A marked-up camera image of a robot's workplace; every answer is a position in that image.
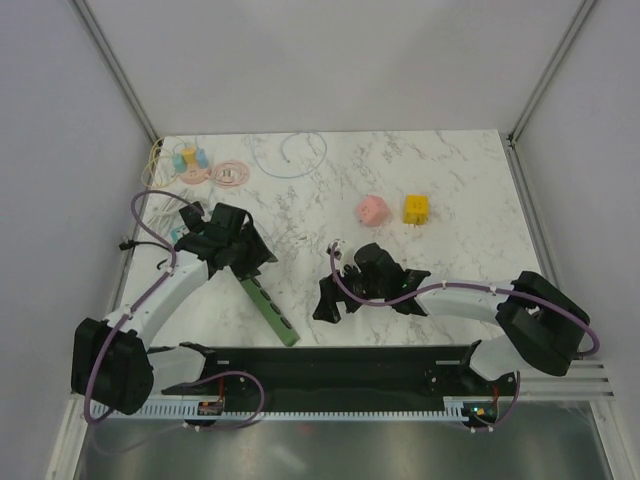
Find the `green power strip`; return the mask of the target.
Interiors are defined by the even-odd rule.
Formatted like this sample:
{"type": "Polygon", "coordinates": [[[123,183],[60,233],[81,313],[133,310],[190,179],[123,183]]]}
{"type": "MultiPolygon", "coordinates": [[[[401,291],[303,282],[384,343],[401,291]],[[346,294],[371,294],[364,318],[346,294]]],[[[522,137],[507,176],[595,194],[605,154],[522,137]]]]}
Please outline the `green power strip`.
{"type": "Polygon", "coordinates": [[[300,339],[299,334],[262,287],[258,279],[256,277],[248,278],[242,280],[240,285],[280,342],[285,347],[296,345],[300,339]]]}

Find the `teal power strip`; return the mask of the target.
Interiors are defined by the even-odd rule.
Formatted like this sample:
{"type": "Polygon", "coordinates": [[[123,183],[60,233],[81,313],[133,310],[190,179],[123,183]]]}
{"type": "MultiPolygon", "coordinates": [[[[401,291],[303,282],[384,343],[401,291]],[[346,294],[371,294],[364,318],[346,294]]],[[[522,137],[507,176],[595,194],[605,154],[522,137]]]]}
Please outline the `teal power strip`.
{"type": "Polygon", "coordinates": [[[185,225],[181,225],[179,227],[174,228],[170,232],[172,243],[173,244],[177,243],[188,232],[189,232],[189,229],[185,225]]]}

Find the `pink cube plug adapter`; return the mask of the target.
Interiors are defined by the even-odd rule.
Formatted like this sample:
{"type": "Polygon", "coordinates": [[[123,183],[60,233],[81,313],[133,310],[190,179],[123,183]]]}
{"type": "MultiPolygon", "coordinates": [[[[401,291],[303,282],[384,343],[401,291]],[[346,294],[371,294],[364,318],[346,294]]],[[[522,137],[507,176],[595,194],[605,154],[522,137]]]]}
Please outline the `pink cube plug adapter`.
{"type": "Polygon", "coordinates": [[[356,207],[356,214],[365,226],[377,227],[390,217],[391,211],[383,198],[367,195],[356,207]]]}

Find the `pink round power socket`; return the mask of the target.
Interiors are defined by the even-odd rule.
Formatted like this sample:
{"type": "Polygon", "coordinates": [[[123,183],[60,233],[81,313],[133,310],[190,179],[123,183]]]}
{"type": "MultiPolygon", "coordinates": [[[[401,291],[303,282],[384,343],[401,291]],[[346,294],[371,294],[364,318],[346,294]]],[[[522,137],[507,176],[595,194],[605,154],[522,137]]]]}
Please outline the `pink round power socket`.
{"type": "Polygon", "coordinates": [[[179,173],[178,178],[187,185],[198,185],[211,178],[211,168],[188,168],[185,172],[179,173]]]}

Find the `yellow cube plug adapter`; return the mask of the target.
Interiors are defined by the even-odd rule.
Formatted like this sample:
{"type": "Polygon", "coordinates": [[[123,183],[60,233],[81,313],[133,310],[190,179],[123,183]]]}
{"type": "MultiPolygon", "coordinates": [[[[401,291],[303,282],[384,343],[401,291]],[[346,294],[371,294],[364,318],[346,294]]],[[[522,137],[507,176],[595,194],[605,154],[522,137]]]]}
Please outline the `yellow cube plug adapter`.
{"type": "Polygon", "coordinates": [[[407,195],[402,210],[406,225],[424,225],[429,217],[429,199],[426,195],[407,195]]]}

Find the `black cube adapter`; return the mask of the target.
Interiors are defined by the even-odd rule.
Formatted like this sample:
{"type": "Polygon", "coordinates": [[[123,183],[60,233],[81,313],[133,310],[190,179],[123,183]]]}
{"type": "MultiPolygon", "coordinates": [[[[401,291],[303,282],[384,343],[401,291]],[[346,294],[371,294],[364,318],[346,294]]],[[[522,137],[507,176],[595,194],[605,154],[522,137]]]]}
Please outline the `black cube adapter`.
{"type": "Polygon", "coordinates": [[[206,211],[199,201],[195,201],[179,210],[180,217],[191,233],[202,234],[205,229],[206,211]]]}

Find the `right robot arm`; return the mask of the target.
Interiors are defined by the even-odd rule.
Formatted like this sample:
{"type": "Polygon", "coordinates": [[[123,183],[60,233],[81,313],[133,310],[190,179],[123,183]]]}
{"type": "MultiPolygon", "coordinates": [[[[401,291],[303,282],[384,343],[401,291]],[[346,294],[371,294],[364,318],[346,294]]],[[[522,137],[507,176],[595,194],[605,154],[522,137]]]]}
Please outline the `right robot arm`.
{"type": "Polygon", "coordinates": [[[469,393],[527,367],[562,377],[574,359],[600,348],[588,314],[536,272],[523,271],[506,282],[451,280],[404,268],[376,243],[353,250],[335,240],[326,252],[331,272],[319,282],[313,313],[318,321],[336,324],[342,312],[369,306],[499,327],[500,336],[474,342],[461,361],[457,377],[469,393]]]}

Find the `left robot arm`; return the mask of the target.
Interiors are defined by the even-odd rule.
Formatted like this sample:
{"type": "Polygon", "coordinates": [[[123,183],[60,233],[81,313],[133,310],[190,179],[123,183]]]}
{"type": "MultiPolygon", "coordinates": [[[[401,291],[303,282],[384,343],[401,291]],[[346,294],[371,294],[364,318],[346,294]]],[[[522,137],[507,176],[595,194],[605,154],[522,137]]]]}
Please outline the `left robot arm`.
{"type": "Polygon", "coordinates": [[[228,268],[240,280],[258,275],[276,258],[256,230],[252,215],[225,203],[209,220],[198,206],[183,208],[187,232],[169,247],[170,258],[159,278],[131,304],[103,320],[87,318],[74,336],[71,386],[84,397],[84,414],[96,422],[91,406],[131,415],[150,395],[177,385],[208,393],[219,382],[219,369],[199,347],[150,350],[152,341],[178,307],[218,271],[228,268]]]}

